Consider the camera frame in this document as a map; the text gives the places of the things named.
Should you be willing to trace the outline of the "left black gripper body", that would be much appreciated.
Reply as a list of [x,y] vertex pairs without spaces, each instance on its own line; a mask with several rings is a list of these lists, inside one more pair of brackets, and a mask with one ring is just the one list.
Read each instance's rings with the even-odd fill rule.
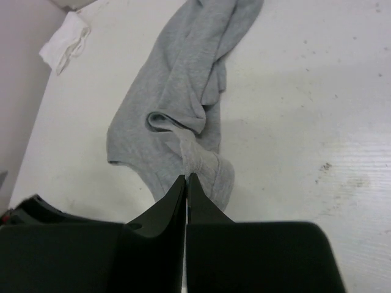
[[4,225],[45,225],[73,223],[73,217],[52,207],[39,195],[33,195],[1,215]]

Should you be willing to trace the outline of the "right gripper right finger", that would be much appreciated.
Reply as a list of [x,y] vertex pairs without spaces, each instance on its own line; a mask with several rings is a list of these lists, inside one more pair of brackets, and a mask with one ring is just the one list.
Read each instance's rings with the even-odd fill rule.
[[332,247],[312,222],[236,223],[189,177],[189,292],[345,292]]

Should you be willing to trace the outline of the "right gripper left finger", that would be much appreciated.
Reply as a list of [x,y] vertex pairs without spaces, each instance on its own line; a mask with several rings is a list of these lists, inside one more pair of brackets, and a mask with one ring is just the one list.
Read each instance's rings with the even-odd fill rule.
[[186,223],[186,180],[180,175],[161,200],[123,227],[120,288],[180,292]]

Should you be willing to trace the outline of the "grey tank top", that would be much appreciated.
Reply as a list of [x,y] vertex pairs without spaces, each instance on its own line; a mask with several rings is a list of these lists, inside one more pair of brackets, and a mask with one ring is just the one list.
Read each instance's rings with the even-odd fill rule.
[[107,160],[133,169],[155,200],[196,174],[225,210],[233,165],[220,153],[225,56],[260,13],[261,1],[186,1],[164,26],[108,128]]

